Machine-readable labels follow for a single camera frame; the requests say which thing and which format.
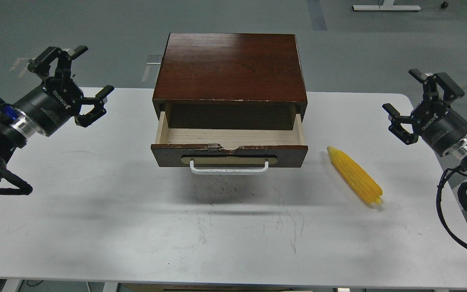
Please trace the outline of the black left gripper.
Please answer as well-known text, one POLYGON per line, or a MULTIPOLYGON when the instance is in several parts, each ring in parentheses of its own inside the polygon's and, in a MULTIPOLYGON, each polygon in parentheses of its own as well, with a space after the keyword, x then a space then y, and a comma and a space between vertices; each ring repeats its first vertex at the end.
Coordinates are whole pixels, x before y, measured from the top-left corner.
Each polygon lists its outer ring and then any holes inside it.
POLYGON ((115 87, 106 85, 95 97, 85 98, 83 91, 72 80, 72 61, 88 50, 85 45, 69 54, 59 47, 48 47, 35 59, 28 60, 28 71, 37 75, 42 83, 14 103, 14 108, 31 118, 42 135, 49 137, 71 117, 77 126, 88 127, 106 114, 107 96, 115 87), (54 76, 50 76, 51 63, 57 61, 54 76), (92 105, 86 114, 80 114, 81 105, 92 105))

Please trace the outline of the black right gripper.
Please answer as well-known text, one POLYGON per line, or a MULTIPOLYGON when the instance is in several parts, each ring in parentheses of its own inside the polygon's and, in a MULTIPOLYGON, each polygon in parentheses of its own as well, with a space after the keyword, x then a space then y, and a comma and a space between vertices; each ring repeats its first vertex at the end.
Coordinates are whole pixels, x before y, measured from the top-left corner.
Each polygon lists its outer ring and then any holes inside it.
POLYGON ((467 138, 467 120, 450 106, 465 92, 445 72, 428 74, 410 69, 408 74, 422 84, 422 101, 411 116, 400 115, 390 103, 383 104, 391 122, 388 130, 406 145, 415 144, 420 135, 437 155, 444 157, 457 142, 467 138), (408 132, 402 124, 412 125, 414 133, 408 132))

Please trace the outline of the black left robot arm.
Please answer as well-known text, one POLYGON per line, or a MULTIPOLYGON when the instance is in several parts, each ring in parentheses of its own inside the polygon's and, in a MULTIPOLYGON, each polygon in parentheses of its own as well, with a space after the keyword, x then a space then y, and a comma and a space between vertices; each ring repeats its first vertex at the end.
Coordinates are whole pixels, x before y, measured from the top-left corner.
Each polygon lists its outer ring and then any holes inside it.
POLYGON ((73 53, 48 47, 28 61, 28 70, 41 83, 15 103, 0 98, 0 195, 30 195, 33 187, 8 170, 17 148, 24 148, 32 135, 49 137, 70 118, 88 127, 106 114, 107 96, 114 90, 105 86, 94 97, 85 97, 72 78, 72 62, 88 50, 80 45, 73 53))

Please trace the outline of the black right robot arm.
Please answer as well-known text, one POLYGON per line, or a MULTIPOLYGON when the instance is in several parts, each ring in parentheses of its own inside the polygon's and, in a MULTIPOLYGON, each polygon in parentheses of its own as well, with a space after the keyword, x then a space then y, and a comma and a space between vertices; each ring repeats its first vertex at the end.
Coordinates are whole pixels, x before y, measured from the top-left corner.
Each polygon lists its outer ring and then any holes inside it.
MULTIPOLYGON (((407 145, 422 138, 440 157, 454 155, 460 168, 467 171, 467 121, 451 107, 465 92, 445 72, 425 74, 410 69, 409 74, 422 84, 423 100, 408 116, 385 103, 382 107, 391 121, 389 131, 407 145)), ((467 183, 459 186, 458 199, 467 211, 467 183)))

